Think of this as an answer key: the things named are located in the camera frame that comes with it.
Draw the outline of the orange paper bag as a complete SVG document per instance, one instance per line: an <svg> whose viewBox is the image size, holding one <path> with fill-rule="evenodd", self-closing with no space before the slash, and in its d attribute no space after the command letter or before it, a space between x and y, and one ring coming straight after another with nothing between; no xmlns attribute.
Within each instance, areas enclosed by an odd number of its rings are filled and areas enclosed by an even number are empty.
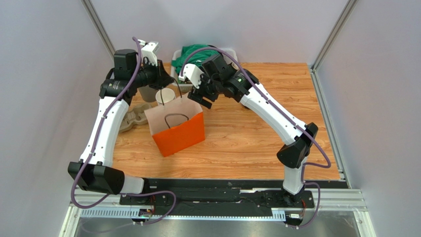
<svg viewBox="0 0 421 237"><path fill-rule="evenodd" d="M202 107L187 98L177 96L163 106L145 111L150 134L160 153L168 157L205 140Z"/></svg>

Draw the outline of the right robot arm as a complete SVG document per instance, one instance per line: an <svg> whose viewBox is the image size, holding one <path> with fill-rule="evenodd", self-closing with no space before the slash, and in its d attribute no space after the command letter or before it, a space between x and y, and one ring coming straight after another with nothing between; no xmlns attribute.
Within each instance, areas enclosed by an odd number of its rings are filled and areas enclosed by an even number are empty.
<svg viewBox="0 0 421 237"><path fill-rule="evenodd" d="M205 60L200 67L183 66L178 78L192 83L188 98L211 108L212 103L224 95L232 98L261 117L284 142L277 159L284 165L283 202L288 206L302 203L304 184L303 164L318 132L314 123L306 124L295 118L265 90L249 71L236 69L221 54Z"/></svg>

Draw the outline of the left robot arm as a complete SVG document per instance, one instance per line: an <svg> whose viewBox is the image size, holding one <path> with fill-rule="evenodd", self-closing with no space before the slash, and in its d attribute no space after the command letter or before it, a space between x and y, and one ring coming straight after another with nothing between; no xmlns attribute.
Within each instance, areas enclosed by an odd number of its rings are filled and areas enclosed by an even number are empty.
<svg viewBox="0 0 421 237"><path fill-rule="evenodd" d="M79 161L68 166L76 186L108 195L142 193L143 178L112 168L116 139L137 89L162 89L172 81L154 49L145 46L141 53L133 49L115 52L114 67L100 87L99 109L89 142Z"/></svg>

